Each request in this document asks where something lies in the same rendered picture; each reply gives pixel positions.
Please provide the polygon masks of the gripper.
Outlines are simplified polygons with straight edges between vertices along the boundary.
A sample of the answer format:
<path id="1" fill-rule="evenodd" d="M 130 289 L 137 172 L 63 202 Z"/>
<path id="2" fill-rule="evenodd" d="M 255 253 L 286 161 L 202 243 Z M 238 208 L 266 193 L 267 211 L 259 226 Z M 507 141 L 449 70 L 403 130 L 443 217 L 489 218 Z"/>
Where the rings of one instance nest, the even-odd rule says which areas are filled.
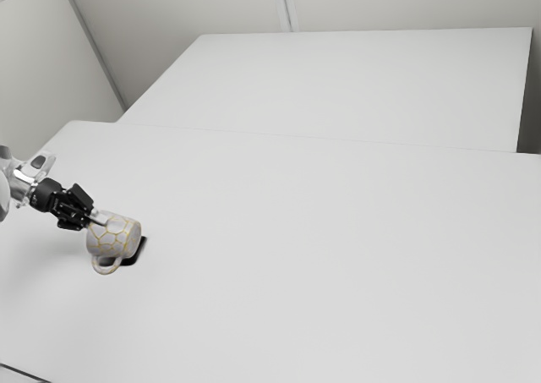
<path id="1" fill-rule="evenodd" d="M 57 198 L 64 202 L 56 208 Z M 77 184 L 69 189 L 52 178 L 40 181 L 31 197 L 30 206 L 39 212 L 50 212 L 57 218 L 57 226 L 62 229 L 80 231 L 91 223 L 105 226 L 107 215 L 94 207 L 94 200 Z"/>

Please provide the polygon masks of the white mug with gold cracks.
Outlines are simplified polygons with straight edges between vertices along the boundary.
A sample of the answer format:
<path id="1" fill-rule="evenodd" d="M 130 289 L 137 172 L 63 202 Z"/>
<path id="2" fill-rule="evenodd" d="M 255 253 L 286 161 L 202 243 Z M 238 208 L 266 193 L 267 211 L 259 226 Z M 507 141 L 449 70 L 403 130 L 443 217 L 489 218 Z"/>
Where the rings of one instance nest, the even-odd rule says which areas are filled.
<path id="1" fill-rule="evenodd" d="M 137 251 L 142 237 L 142 226 L 135 219 L 102 211 L 105 224 L 91 222 L 86 231 L 86 248 L 91 255 L 93 269 L 101 275 L 113 273 L 125 259 Z"/>

